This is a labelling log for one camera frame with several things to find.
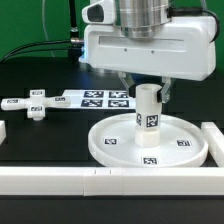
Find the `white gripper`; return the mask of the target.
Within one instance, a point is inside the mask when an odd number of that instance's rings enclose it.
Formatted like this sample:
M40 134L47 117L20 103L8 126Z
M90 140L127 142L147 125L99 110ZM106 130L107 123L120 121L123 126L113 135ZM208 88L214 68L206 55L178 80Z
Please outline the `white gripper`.
M83 63L118 71L129 97L129 73L161 76L157 102L167 103L176 79L201 81L216 67L216 15L199 7L176 8L170 0L99 0L82 10Z

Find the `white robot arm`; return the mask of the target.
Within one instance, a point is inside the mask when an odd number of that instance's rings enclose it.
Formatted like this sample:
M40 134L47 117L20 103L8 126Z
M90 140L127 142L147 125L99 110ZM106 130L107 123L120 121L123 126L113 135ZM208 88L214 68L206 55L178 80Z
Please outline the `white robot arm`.
M202 81L216 67L217 15L203 7L175 7L171 0L99 0L82 10L83 54L95 69L158 76L157 99L169 100L175 79Z

